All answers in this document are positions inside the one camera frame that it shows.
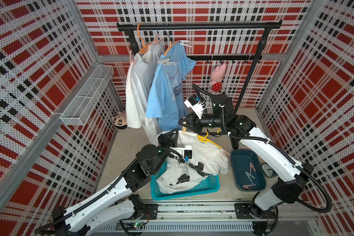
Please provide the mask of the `yellow plastic hanger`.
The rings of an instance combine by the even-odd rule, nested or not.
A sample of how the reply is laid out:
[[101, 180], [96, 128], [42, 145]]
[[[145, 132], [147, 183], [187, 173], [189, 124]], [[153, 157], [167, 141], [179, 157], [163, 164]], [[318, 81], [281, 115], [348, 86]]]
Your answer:
[[202, 136], [202, 135], [197, 134], [197, 138], [202, 143], [211, 143], [211, 144], [217, 146], [219, 149], [222, 149], [222, 147], [220, 145], [218, 145], [217, 143], [215, 143], [214, 141], [212, 141], [208, 138], [208, 136], [210, 136], [210, 135], [211, 135], [211, 133], [209, 132], [209, 129], [207, 128], [206, 135]]

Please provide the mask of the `white printed t-shirt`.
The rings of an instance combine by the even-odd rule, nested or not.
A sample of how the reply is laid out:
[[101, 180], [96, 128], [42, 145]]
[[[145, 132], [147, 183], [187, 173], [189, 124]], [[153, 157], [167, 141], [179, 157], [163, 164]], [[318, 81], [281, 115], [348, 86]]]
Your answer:
[[126, 78], [126, 118], [129, 128], [143, 128], [148, 140], [153, 143], [161, 129], [158, 120], [146, 118], [148, 96], [157, 69], [157, 61], [164, 51], [160, 44], [153, 45], [142, 56], [138, 53], [136, 63], [129, 66]]
[[229, 173], [229, 160], [217, 146], [202, 143], [193, 132], [179, 132], [177, 148], [192, 146], [193, 154], [189, 162], [181, 162], [171, 153], [166, 160], [167, 170], [156, 180], [160, 192], [173, 194], [197, 186], [209, 175], [217, 176]]

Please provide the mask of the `light blue cloth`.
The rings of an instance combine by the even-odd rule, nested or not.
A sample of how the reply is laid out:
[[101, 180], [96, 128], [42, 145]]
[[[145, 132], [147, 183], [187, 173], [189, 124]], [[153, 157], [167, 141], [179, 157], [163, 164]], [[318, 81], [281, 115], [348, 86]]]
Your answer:
[[185, 47], [176, 44], [167, 57], [162, 54], [159, 59], [169, 58], [177, 65], [157, 63], [148, 96], [146, 117], [157, 119], [162, 131], [181, 129], [178, 121], [188, 114], [184, 104], [183, 81], [196, 65], [196, 61], [186, 55]]

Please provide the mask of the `pink clothespin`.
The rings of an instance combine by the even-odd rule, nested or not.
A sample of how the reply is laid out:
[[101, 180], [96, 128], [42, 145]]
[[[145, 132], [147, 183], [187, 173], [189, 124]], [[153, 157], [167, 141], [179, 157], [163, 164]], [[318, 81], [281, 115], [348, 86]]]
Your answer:
[[134, 54], [132, 53], [132, 51], [130, 50], [130, 65], [134, 65], [137, 61], [137, 58], [134, 56]]
[[157, 34], [154, 38], [154, 40], [152, 41], [153, 44], [157, 44], [161, 41], [163, 41], [165, 39], [165, 36], [159, 36], [159, 34]]
[[230, 157], [231, 155], [227, 152], [227, 151], [225, 151], [224, 149], [221, 149], [221, 152], [224, 154], [224, 155], [226, 155], [227, 157]]

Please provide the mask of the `teal tray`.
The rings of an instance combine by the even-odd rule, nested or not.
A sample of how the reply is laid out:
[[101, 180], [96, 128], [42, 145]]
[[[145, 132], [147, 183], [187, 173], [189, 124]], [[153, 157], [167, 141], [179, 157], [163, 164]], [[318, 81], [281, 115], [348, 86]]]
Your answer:
[[205, 180], [201, 181], [197, 186], [186, 191], [180, 191], [173, 194], [164, 194], [160, 192], [156, 180], [167, 170], [167, 163], [165, 162], [156, 175], [151, 176], [150, 189], [151, 196], [156, 201], [171, 200], [183, 197], [192, 197], [196, 195], [209, 194], [219, 191], [219, 175], [209, 175]]

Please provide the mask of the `white clothespin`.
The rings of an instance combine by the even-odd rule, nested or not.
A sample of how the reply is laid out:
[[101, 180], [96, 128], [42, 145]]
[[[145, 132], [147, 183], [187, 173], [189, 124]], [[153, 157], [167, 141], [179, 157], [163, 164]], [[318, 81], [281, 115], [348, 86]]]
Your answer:
[[180, 45], [184, 46], [184, 47], [189, 47], [192, 48], [193, 46], [189, 44], [189, 40], [180, 40]]
[[169, 58], [159, 59], [157, 63], [163, 65], [177, 65], [176, 62], [171, 62]]

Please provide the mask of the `wooden hanger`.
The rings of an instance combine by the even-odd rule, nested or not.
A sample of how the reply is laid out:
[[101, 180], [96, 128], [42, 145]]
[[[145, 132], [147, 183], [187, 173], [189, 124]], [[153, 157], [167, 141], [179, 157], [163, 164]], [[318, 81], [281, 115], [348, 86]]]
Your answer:
[[171, 38], [171, 36], [169, 35], [169, 32], [168, 32], [168, 31], [167, 31], [167, 37], [168, 37], [168, 40], [169, 40], [170, 44], [169, 44], [169, 47], [165, 50], [165, 53], [164, 53], [164, 56], [165, 56], [165, 57], [167, 57], [169, 51], [173, 48], [174, 45], [180, 44], [180, 41], [179, 41], [179, 40], [172, 42], [172, 38]]

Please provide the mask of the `orange plastic hanger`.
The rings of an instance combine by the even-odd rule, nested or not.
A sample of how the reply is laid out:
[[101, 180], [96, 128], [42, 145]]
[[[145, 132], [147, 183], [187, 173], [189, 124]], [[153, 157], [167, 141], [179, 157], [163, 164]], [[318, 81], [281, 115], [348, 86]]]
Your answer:
[[146, 44], [145, 39], [143, 37], [141, 37], [141, 35], [140, 35], [140, 26], [141, 25], [142, 25], [142, 23], [139, 23], [137, 25], [137, 34], [138, 34], [138, 37], [141, 40], [141, 43], [143, 46], [138, 52], [139, 55], [147, 53], [149, 51], [149, 49], [154, 45], [153, 42], [149, 42]]

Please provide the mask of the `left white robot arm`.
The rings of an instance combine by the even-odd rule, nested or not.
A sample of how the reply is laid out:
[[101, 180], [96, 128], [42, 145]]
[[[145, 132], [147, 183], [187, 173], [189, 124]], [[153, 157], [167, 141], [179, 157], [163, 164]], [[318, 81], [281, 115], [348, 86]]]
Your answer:
[[174, 150], [179, 131], [157, 138], [158, 145], [144, 146], [136, 158], [104, 189], [70, 207], [59, 206], [53, 221], [34, 230], [36, 235], [88, 236], [105, 224], [142, 216], [145, 205], [135, 192], [151, 181], [169, 157], [181, 157]]

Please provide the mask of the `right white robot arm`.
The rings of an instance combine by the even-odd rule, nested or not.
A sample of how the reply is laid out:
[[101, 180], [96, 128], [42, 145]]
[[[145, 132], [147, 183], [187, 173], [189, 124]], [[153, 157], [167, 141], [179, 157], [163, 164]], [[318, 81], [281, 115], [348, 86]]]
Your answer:
[[[282, 203], [298, 202], [312, 211], [328, 213], [332, 209], [331, 198], [326, 189], [312, 176], [313, 166], [294, 159], [267, 137], [262, 130], [245, 115], [238, 115], [225, 94], [212, 94], [196, 84], [192, 84], [195, 94], [185, 105], [192, 113], [179, 121], [179, 125], [197, 134], [203, 129], [218, 128], [221, 135], [230, 138], [233, 148], [243, 144], [250, 148], [272, 170], [278, 179], [272, 187], [258, 192], [247, 208], [254, 218], [261, 218], [267, 210]], [[308, 181], [311, 181], [322, 193], [325, 206], [317, 208], [299, 199]]]

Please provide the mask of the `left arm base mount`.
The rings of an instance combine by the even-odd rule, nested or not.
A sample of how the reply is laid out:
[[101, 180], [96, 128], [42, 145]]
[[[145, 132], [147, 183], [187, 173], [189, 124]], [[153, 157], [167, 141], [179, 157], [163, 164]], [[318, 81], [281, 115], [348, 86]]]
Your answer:
[[127, 220], [155, 220], [158, 214], [158, 204], [145, 204], [143, 208], [137, 209]]

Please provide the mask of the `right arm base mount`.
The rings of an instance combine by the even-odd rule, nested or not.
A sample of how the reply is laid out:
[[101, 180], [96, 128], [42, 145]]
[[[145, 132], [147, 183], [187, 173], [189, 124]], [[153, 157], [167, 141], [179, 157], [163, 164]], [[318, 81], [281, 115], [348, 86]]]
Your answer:
[[276, 210], [270, 207], [268, 210], [261, 210], [256, 205], [251, 205], [249, 203], [236, 203], [235, 213], [237, 219], [275, 219]]

